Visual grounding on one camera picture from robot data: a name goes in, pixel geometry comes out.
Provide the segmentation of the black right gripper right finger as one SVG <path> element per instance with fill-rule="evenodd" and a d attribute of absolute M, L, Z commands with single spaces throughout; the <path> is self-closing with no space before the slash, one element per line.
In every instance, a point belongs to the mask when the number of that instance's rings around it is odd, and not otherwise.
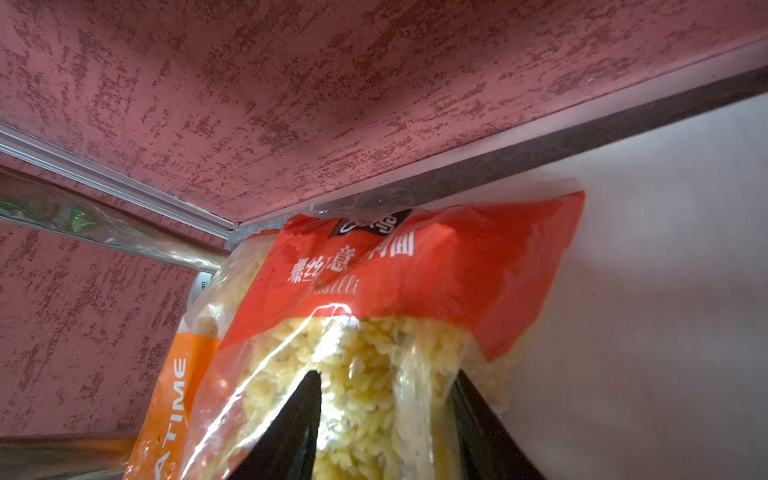
<path fill-rule="evenodd" d="M 544 480 L 464 371 L 450 392 L 463 479 Z"/>

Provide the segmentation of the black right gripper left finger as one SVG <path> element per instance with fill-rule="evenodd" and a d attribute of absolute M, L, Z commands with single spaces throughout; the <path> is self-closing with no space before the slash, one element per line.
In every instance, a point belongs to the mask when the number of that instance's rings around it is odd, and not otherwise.
<path fill-rule="evenodd" d="M 309 371 L 228 479 L 312 478 L 321 419 L 321 376 Z"/>

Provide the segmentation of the orange macaroni bag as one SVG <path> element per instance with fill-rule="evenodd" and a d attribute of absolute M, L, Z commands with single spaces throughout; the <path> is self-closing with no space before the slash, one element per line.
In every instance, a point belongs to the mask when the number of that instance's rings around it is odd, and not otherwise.
<path fill-rule="evenodd" d="M 128 460 L 125 479 L 177 479 L 199 384 L 278 232 L 242 242 L 214 274 L 199 274 Z"/>

